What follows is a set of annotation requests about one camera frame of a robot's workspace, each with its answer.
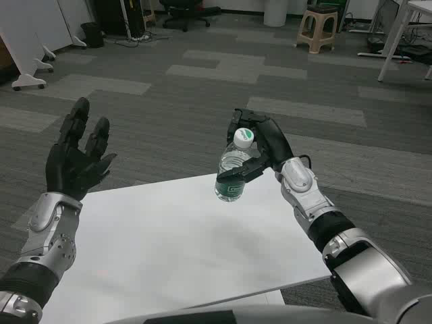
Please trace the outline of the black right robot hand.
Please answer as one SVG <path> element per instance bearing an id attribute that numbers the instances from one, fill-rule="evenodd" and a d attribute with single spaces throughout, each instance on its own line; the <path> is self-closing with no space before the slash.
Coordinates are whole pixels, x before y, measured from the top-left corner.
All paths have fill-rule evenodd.
<path id="1" fill-rule="evenodd" d="M 234 133 L 239 128 L 252 130 L 260 156 L 252 157 L 241 166 L 219 174 L 219 183 L 249 183 L 261 176 L 268 167 L 280 172 L 283 164 L 294 157 L 290 144 L 274 119 L 248 109 L 235 109 L 227 129 L 227 144 L 234 141 Z"/>

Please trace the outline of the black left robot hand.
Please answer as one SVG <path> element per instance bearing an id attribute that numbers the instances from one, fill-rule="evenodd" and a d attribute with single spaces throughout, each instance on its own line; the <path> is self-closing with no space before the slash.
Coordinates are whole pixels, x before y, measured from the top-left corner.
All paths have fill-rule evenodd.
<path id="1" fill-rule="evenodd" d="M 79 98 L 66 115 L 59 139 L 49 152 L 45 166 L 47 190 L 82 200 L 88 191 L 108 175 L 115 153 L 106 154 L 110 123 L 101 117 L 88 137 L 85 151 L 79 149 L 84 135 L 90 102 Z"/>

